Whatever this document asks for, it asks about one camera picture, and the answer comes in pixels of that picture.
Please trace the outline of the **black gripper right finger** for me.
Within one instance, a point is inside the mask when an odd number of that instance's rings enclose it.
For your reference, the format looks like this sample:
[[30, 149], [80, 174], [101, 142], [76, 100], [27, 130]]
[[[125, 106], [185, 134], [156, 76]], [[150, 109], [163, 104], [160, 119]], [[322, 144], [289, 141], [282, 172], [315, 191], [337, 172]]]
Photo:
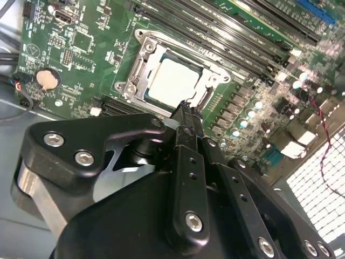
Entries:
[[335, 258], [321, 236], [250, 166], [237, 158], [225, 161], [219, 145], [204, 135], [201, 113], [192, 111], [206, 178], [235, 214], [241, 258]]

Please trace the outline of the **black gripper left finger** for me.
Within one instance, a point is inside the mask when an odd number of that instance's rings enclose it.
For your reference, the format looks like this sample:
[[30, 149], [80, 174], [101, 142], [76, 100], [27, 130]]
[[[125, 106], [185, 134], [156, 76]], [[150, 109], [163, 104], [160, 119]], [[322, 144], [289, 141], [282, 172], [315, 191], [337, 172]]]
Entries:
[[178, 251], [200, 251], [209, 241], [210, 227], [193, 108], [185, 101], [178, 105], [171, 116], [176, 128], [149, 113], [30, 126], [15, 174], [24, 205], [32, 206], [59, 239], [77, 214], [115, 193], [99, 201], [94, 197], [105, 172], [114, 166], [124, 168], [134, 155], [148, 156], [154, 163], [151, 173], [172, 176], [165, 227], [168, 243]]

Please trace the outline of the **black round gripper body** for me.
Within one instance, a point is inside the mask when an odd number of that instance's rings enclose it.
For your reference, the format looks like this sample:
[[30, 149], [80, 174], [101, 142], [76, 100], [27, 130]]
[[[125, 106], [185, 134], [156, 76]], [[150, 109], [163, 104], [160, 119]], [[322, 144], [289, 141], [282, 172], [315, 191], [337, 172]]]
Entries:
[[[151, 173], [77, 214], [65, 227], [54, 258], [183, 258], [167, 240], [170, 173]], [[258, 258], [229, 200], [206, 191], [210, 239], [195, 258]]]

